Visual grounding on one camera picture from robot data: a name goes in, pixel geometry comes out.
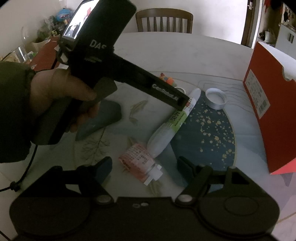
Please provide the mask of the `person's left hand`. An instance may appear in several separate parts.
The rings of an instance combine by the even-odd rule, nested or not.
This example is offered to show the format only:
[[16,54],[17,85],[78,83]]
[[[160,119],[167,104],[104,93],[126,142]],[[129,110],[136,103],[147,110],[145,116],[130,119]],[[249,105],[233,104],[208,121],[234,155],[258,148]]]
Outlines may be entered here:
[[96,93],[80,79],[70,75],[68,70],[53,69],[38,72],[31,81],[32,120],[30,130],[35,131],[44,125],[37,122],[36,117],[48,109],[53,100],[65,97],[93,101],[96,98]]

